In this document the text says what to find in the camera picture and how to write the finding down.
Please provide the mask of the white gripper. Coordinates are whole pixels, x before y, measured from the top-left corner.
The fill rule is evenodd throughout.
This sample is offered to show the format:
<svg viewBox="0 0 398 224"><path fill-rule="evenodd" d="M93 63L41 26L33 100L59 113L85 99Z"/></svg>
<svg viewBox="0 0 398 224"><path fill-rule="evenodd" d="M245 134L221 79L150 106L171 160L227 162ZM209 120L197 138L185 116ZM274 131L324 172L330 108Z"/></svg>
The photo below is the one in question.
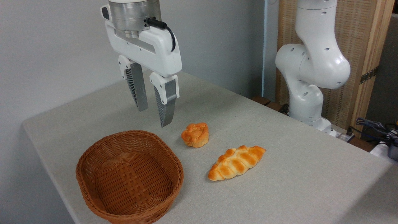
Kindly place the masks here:
<svg viewBox="0 0 398 224"><path fill-rule="evenodd" d="M178 77L182 69L176 37L165 28L159 4L106 4L101 7L112 48L120 54L118 65L138 111L148 109L142 66L150 69L150 81L161 127L174 117L180 97Z"/></svg>

